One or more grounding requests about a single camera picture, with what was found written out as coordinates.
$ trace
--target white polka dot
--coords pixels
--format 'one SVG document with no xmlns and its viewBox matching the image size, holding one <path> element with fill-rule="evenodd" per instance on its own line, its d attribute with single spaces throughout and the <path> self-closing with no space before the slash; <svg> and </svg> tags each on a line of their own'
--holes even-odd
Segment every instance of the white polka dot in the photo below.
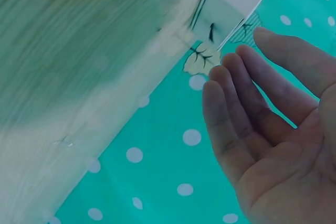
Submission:
<svg viewBox="0 0 336 224">
<path fill-rule="evenodd" d="M 189 196 L 193 194 L 194 187 L 190 184 L 180 184 L 177 187 L 177 193 L 181 196 Z"/>
<path fill-rule="evenodd" d="M 103 219 L 103 214 L 98 208 L 90 208 L 88 215 L 92 220 L 99 221 Z"/>
<path fill-rule="evenodd" d="M 205 82 L 206 82 L 205 78 L 200 74 L 197 74 L 195 76 L 190 77 L 189 86 L 194 90 L 202 90 Z"/>
<path fill-rule="evenodd" d="M 58 218 L 56 218 L 55 216 L 53 216 L 49 219 L 48 223 L 49 224 L 61 224 L 61 221 Z"/>
<path fill-rule="evenodd" d="M 133 147 L 127 150 L 126 158 L 129 160 L 129 162 L 139 163 L 142 161 L 143 154 L 139 148 Z"/>
<path fill-rule="evenodd" d="M 286 26 L 290 26 L 292 24 L 289 17 L 285 15 L 281 15 L 280 19 L 281 19 L 281 22 L 283 22 Z"/>
<path fill-rule="evenodd" d="M 306 25 L 308 26 L 308 27 L 311 27 L 312 25 L 311 25 L 311 21 L 310 21 L 310 19 L 308 19 L 308 18 L 305 18 L 305 21 L 304 21 L 305 23 L 306 23 Z"/>
<path fill-rule="evenodd" d="M 150 99 L 148 95 L 142 97 L 139 101 L 139 107 L 140 108 L 146 107 L 149 104 L 149 101 Z"/>
<path fill-rule="evenodd" d="M 200 143 L 202 136 L 199 131 L 190 129 L 183 133 L 183 141 L 186 145 L 194 146 Z"/>
<path fill-rule="evenodd" d="M 223 222 L 226 224 L 233 224 L 238 221 L 238 216 L 235 214 L 227 214 L 223 216 Z"/>
<path fill-rule="evenodd" d="M 142 201 L 139 198 L 136 198 L 136 197 L 132 198 L 132 202 L 133 202 L 133 206 L 142 210 Z"/>
<path fill-rule="evenodd" d="M 334 25 L 335 25 L 335 19 L 334 19 L 333 17 L 330 16 L 330 17 L 328 18 L 328 23 L 329 23 L 330 26 L 334 26 Z"/>
<path fill-rule="evenodd" d="M 100 162 L 97 159 L 90 158 L 88 160 L 88 171 L 91 173 L 98 173 L 100 171 Z"/>
</svg>

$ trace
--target palm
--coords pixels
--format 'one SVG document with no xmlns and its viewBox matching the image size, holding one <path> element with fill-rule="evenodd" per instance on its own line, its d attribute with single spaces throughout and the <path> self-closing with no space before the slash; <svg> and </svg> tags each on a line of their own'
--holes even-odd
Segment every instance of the palm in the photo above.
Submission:
<svg viewBox="0 0 336 224">
<path fill-rule="evenodd" d="M 253 224 L 333 223 L 336 79 L 327 78 L 334 76 L 331 64 L 336 68 L 336 60 L 301 40 L 273 37 L 273 44 L 258 38 L 256 42 L 268 58 L 292 71 L 320 97 L 320 104 L 251 48 L 239 47 L 236 54 L 225 56 L 224 67 L 212 70 L 212 81 L 204 87 L 204 116 L 213 149 Z M 290 55 L 284 52 L 284 43 L 295 45 Z M 294 55 L 311 59 L 295 63 Z M 284 63 L 286 56 L 293 58 L 291 66 Z M 313 67 L 315 73 L 309 74 Z M 327 77 L 323 79 L 319 71 Z M 269 109 L 252 79 L 296 129 Z"/>
</svg>

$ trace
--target black line drawing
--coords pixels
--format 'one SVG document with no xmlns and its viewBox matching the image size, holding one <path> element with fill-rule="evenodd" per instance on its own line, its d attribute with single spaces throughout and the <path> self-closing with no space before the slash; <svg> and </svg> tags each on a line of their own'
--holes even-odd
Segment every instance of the black line drawing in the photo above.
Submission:
<svg viewBox="0 0 336 224">
<path fill-rule="evenodd" d="M 200 43 L 197 47 L 189 47 L 191 54 L 185 61 L 183 71 L 191 75 L 209 74 L 210 70 L 220 64 L 221 52 L 207 43 Z"/>
<path fill-rule="evenodd" d="M 253 40 L 253 31 L 255 28 L 263 26 L 256 12 L 253 12 L 247 21 L 236 31 L 229 39 L 231 43 L 244 43 L 251 47 L 256 47 Z"/>
</svg>

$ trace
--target wooden surface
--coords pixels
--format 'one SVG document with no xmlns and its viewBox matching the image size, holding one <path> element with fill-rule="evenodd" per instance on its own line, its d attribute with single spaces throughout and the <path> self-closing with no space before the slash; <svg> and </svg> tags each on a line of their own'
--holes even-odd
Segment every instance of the wooden surface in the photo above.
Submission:
<svg viewBox="0 0 336 224">
<path fill-rule="evenodd" d="M 1 223 L 57 210 L 192 41 L 197 2 L 0 0 Z"/>
</svg>

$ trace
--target drawn leaf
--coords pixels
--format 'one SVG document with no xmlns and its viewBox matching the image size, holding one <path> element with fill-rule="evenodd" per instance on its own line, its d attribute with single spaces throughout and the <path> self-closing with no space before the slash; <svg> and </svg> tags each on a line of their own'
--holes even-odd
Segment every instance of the drawn leaf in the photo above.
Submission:
<svg viewBox="0 0 336 224">
<path fill-rule="evenodd" d="M 193 53 L 184 64 L 184 72 L 191 75 L 205 74 L 207 76 L 214 66 L 220 65 L 221 53 L 213 46 L 201 43 L 197 48 L 191 48 L 191 50 Z"/>
</svg>

